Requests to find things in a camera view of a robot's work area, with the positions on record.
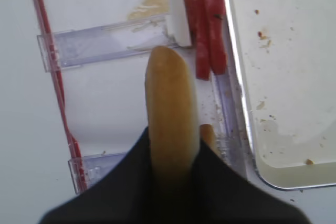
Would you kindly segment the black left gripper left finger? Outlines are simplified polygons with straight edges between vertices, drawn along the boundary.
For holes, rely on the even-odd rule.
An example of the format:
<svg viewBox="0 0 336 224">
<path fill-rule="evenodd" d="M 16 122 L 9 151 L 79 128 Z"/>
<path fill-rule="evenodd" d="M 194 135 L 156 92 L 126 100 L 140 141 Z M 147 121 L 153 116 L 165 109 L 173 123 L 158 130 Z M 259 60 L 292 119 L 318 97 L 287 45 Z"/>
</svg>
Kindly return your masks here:
<svg viewBox="0 0 336 224">
<path fill-rule="evenodd" d="M 84 193 L 47 212 L 40 223 L 162 223 L 154 203 L 149 130 L 122 161 Z"/>
</svg>

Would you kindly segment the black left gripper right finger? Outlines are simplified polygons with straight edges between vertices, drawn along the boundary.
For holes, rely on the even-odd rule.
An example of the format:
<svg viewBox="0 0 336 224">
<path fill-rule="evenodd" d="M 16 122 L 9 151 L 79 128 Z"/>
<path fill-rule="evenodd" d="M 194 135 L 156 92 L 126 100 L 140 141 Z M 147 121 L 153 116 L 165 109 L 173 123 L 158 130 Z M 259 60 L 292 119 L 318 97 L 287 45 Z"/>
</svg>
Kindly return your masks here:
<svg viewBox="0 0 336 224">
<path fill-rule="evenodd" d="M 310 223 L 298 208 L 257 188 L 200 139 L 186 223 Z"/>
</svg>

